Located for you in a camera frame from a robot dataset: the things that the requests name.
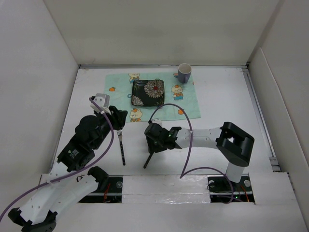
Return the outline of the purple cup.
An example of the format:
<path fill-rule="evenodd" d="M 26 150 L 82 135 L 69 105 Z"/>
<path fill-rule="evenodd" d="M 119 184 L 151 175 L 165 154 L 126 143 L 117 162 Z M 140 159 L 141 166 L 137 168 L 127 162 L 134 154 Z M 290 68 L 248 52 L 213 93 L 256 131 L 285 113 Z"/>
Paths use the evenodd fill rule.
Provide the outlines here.
<path fill-rule="evenodd" d="M 178 66 L 178 81 L 182 84 L 187 84 L 192 73 L 192 67 L 187 64 L 183 63 Z"/>

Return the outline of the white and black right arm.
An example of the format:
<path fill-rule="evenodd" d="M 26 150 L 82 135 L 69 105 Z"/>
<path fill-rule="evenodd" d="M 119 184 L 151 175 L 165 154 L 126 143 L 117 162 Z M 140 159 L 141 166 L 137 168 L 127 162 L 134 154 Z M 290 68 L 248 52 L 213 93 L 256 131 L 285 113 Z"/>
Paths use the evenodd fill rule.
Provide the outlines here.
<path fill-rule="evenodd" d="M 189 130 L 172 127 L 170 130 L 151 122 L 145 129 L 149 157 L 165 150 L 183 148 L 212 148 L 228 160 L 223 178 L 224 187 L 235 190 L 241 184 L 244 169 L 249 166 L 255 139 L 232 122 L 224 122 L 214 129 Z"/>

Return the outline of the knife with patterned handle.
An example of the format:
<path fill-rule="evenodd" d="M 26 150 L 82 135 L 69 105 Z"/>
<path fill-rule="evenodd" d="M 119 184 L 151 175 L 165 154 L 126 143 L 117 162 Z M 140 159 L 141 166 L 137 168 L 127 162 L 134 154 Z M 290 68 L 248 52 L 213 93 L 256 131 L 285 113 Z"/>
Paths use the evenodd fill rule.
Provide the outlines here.
<path fill-rule="evenodd" d="M 145 164 L 144 164 L 144 166 L 143 166 L 144 169 L 147 168 L 147 166 L 148 166 L 148 164 L 149 164 L 149 162 L 150 162 L 152 156 L 153 156 L 153 153 L 150 153 L 150 155 L 148 156 L 148 158 L 147 158 L 147 160 L 146 160 L 146 162 L 145 162 Z"/>

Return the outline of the silver fork with patterned handle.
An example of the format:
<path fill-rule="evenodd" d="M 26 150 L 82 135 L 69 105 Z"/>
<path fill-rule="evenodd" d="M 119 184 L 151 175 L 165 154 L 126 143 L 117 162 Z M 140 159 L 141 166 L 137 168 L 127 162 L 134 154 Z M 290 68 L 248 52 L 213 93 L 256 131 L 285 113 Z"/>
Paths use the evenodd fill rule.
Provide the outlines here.
<path fill-rule="evenodd" d="M 124 154 L 124 148 L 123 148 L 123 142 L 122 142 L 123 134 L 122 134 L 121 130 L 117 131 L 117 136 L 118 136 L 118 140 L 119 140 L 119 144 L 120 144 L 122 164 L 125 166 L 126 165 L 126 161 L 125 161 L 125 154 Z"/>

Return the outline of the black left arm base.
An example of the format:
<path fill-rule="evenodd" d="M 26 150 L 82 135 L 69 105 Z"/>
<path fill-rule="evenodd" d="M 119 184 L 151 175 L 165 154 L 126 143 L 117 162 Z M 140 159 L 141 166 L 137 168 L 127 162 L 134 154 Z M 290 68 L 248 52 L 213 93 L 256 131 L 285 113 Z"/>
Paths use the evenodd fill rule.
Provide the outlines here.
<path fill-rule="evenodd" d="M 121 203 L 123 176 L 112 175 L 107 184 L 83 197 L 79 203 Z"/>

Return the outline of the black floral rectangular plate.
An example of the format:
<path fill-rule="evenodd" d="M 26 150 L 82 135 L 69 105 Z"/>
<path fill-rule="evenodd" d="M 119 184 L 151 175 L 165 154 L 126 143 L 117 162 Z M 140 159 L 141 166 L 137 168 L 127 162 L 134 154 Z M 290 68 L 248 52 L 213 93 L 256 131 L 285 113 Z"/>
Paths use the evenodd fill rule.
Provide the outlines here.
<path fill-rule="evenodd" d="M 160 79 L 134 80 L 131 104 L 142 107 L 159 107 L 165 103 L 165 85 Z"/>

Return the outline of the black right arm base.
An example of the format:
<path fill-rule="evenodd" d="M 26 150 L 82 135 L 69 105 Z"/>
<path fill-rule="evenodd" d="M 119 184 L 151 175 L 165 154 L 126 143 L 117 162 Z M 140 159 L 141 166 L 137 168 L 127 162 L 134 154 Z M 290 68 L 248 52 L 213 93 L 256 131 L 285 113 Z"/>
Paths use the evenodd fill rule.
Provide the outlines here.
<path fill-rule="evenodd" d="M 248 174 L 244 174 L 240 182 L 231 182 L 232 187 L 222 175 L 209 175 L 207 190 L 211 203 L 228 203 L 233 196 L 233 203 L 254 203 L 253 189 Z"/>

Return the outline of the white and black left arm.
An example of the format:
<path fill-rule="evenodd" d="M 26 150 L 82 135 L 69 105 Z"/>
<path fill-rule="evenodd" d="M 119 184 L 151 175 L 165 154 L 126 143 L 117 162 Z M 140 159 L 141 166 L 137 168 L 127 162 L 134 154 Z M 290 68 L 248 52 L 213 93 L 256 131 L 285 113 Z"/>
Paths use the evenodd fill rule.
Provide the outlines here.
<path fill-rule="evenodd" d="M 126 110 L 115 106 L 109 106 L 106 113 L 95 108 L 93 115 L 84 116 L 58 155 L 46 182 L 21 195 L 23 198 L 35 192 L 23 206 L 7 207 L 9 219 L 21 226 L 23 232 L 51 232 L 67 208 L 91 192 L 104 191 L 109 175 L 96 165 L 94 151 L 109 133 L 124 127 L 126 116 Z"/>

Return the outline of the green cartoon print cloth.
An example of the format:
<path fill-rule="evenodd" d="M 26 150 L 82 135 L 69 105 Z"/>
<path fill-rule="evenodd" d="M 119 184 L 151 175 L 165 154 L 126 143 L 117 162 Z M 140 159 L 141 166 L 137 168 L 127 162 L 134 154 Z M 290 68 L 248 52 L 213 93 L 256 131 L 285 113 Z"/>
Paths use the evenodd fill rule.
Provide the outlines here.
<path fill-rule="evenodd" d="M 132 84 L 134 80 L 164 81 L 165 103 L 159 107 L 142 107 L 131 104 Z M 110 96 L 110 105 L 128 112 L 127 122 L 148 121 L 149 118 L 159 118 L 162 121 L 182 120 L 186 113 L 190 119 L 200 118 L 200 109 L 194 81 L 187 84 L 178 81 L 173 72 L 121 73 L 110 74 L 105 78 L 104 92 Z"/>

